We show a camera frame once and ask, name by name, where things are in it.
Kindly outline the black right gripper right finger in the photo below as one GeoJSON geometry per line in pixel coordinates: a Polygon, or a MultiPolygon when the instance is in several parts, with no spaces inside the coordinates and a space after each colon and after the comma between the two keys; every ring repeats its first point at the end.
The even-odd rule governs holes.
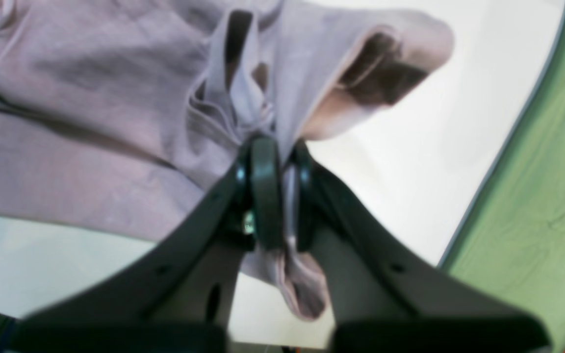
{"type": "Polygon", "coordinates": [[[292,161],[300,186],[297,250],[311,254],[327,280],[332,353],[551,351],[538,319],[419,258],[305,143],[292,161]]]}

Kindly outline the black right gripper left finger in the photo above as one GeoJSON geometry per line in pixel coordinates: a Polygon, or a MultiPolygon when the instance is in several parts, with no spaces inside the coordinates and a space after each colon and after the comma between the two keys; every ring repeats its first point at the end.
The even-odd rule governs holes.
{"type": "Polygon", "coordinates": [[[278,147],[254,138],[171,234],[109,279],[36,311],[19,353],[225,353],[238,270],[283,248],[278,147]]]}

